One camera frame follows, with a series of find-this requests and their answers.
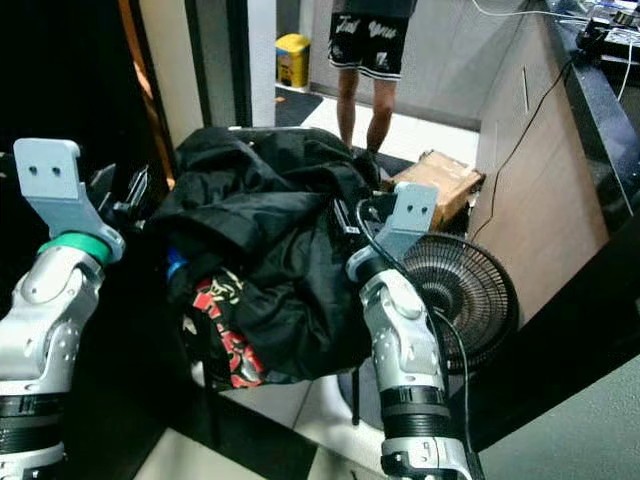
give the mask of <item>yellow trash bin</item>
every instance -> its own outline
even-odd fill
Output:
[[[304,35],[290,33],[276,41],[278,81],[283,85],[304,87],[309,81],[309,47]]]

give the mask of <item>black jacket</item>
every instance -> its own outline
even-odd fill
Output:
[[[311,137],[273,133],[251,148],[226,130],[197,131],[178,149],[176,187],[149,222],[189,260],[171,300],[186,308],[199,280],[233,271],[244,287],[226,307],[229,327],[268,369],[301,379],[356,366],[371,348],[345,274],[355,246],[330,208],[368,188],[346,148]]]

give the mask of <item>fan grille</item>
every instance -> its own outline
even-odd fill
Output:
[[[456,327],[470,369],[487,361],[516,330],[518,301],[504,268],[489,253],[445,234],[428,234],[404,258],[404,266],[422,286],[430,307]],[[462,372],[456,339],[442,332],[450,373]]]

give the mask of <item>green ring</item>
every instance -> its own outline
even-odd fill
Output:
[[[82,250],[95,258],[103,267],[109,263],[111,249],[102,240],[86,233],[63,233],[38,250],[38,254],[51,247],[71,247]]]

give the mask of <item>black cable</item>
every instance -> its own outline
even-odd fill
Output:
[[[396,269],[398,272],[400,272],[400,275],[402,275],[404,278],[407,279],[407,281],[411,284],[411,286],[415,289],[416,293],[418,295],[420,295],[420,297],[423,297],[422,292],[423,292],[423,288],[422,285],[419,285],[415,279],[413,278],[413,276],[411,275],[411,273],[409,273],[409,271],[405,268],[404,265],[402,265],[398,260],[396,260],[395,258],[393,258],[391,256],[391,254],[389,252],[387,252],[384,247],[382,245],[380,245],[380,243],[378,243],[378,241],[373,237],[373,235],[371,234],[371,231],[367,228],[367,226],[365,225],[364,221],[362,220],[362,207],[365,204],[370,203],[369,200],[367,199],[362,199],[358,202],[358,204],[356,205],[356,223],[358,224],[358,228],[360,229],[360,231],[364,234],[365,238],[367,239],[367,241],[369,242],[369,245],[371,246],[371,248],[373,248],[373,250],[380,255],[385,262],[387,262],[389,264],[389,266],[391,268]],[[425,303],[425,308],[427,308],[427,323],[428,326],[430,327],[430,330],[433,332],[434,337],[436,338],[436,341],[438,343],[438,349],[441,352],[441,355],[444,357],[444,343],[441,341],[441,337],[440,337],[440,332],[439,329],[437,329],[435,323],[433,322],[433,318],[432,315],[430,313],[431,309],[430,306]],[[443,315],[443,314],[438,314],[438,317],[440,318],[440,320],[442,321],[442,323],[444,323],[447,328],[449,328],[451,330],[451,332],[453,333],[454,337],[456,338],[456,341],[458,342],[458,348],[460,349],[460,356],[462,357],[462,363],[463,363],[463,368],[464,368],[464,389],[465,389],[465,405],[464,405],[464,436],[465,436],[465,444],[466,444],[466,449],[469,453],[473,452],[473,448],[471,446],[471,433],[469,430],[469,368],[468,368],[468,364],[467,364],[467,355],[465,352],[465,348],[464,348],[464,344],[462,342],[462,338],[460,337],[460,334],[458,333],[456,327]],[[446,366],[443,369],[442,368],[442,362],[441,362],[441,371],[443,372],[443,374],[445,374],[446,370]]]
[[[544,103],[545,99],[549,96],[549,94],[553,91],[553,89],[556,88],[556,86],[558,85],[558,83],[560,82],[560,80],[562,79],[562,77],[564,76],[565,72],[568,70],[569,65],[571,65],[572,62],[573,62],[573,58],[571,58],[570,60],[567,60],[567,62],[562,66],[562,68],[560,69],[560,73],[558,74],[557,78],[553,81],[551,86],[544,93],[544,95],[540,99],[540,102],[538,102],[538,106],[536,107],[535,111],[533,112],[533,115],[531,116],[531,119],[529,120],[529,123],[527,123],[527,126],[525,127],[524,131],[522,132],[522,135],[520,136],[520,138],[516,142],[516,145],[513,147],[513,150],[511,150],[511,153],[509,154],[507,159],[504,161],[504,163],[498,169],[498,172],[496,173],[496,178],[495,178],[495,180],[493,182],[493,192],[491,193],[491,215],[489,215],[489,218],[482,225],[480,225],[480,228],[478,228],[476,230],[476,232],[473,234],[473,237],[471,238],[472,242],[475,241],[475,239],[480,234],[480,232],[482,230],[484,230],[484,228],[487,225],[489,225],[489,222],[491,222],[491,220],[493,219],[493,212],[494,212],[494,207],[495,207],[495,202],[496,202],[496,188],[498,186],[498,181],[500,180],[500,173],[502,173],[502,169],[509,164],[509,162],[511,161],[511,159],[513,158],[515,153],[518,151],[518,148],[520,147],[520,144],[524,140],[524,137],[529,132],[529,128],[531,127],[531,124],[533,123],[533,121],[538,116],[538,113],[540,112],[540,109],[542,108],[542,104]]]

